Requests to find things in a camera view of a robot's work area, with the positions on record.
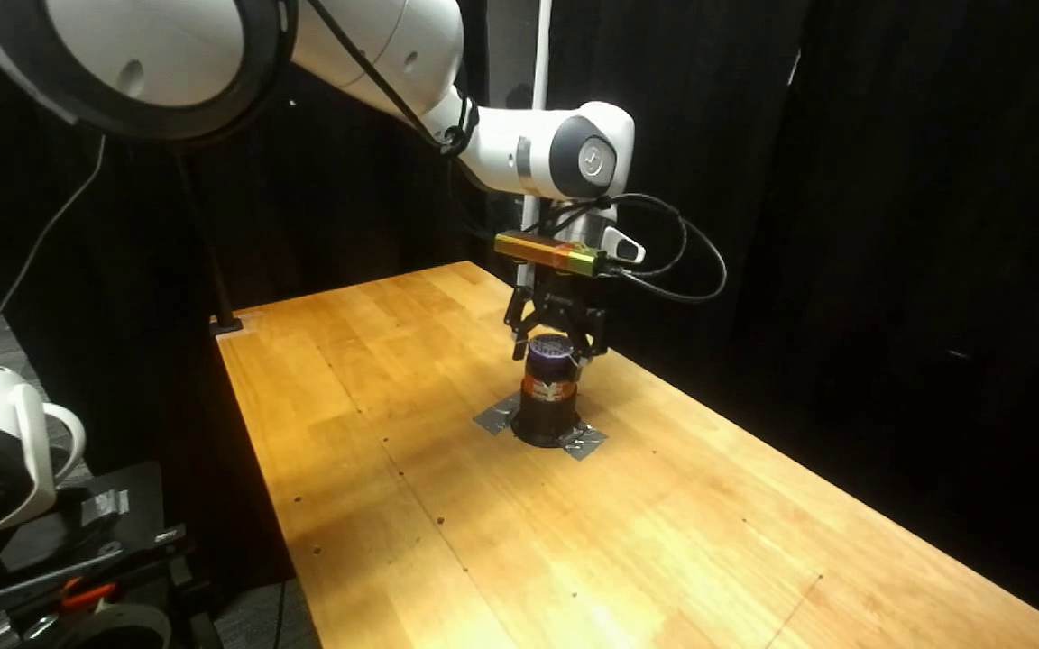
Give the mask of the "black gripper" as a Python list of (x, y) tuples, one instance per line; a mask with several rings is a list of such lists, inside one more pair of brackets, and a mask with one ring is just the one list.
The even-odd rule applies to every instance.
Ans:
[(506, 327), (513, 332), (513, 360), (527, 357), (527, 335), (539, 327), (590, 339), (590, 360), (602, 357), (607, 309), (592, 308), (579, 279), (539, 270), (536, 288), (513, 288), (506, 308)]

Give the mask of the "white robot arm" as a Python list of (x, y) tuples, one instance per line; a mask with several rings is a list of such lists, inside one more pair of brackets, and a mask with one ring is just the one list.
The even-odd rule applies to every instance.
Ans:
[(573, 213), (627, 193), (626, 109), (491, 109), (459, 89), (461, 53), (459, 0), (0, 0), (0, 71), (73, 127), (206, 142), (298, 64), (411, 127), (488, 191)]

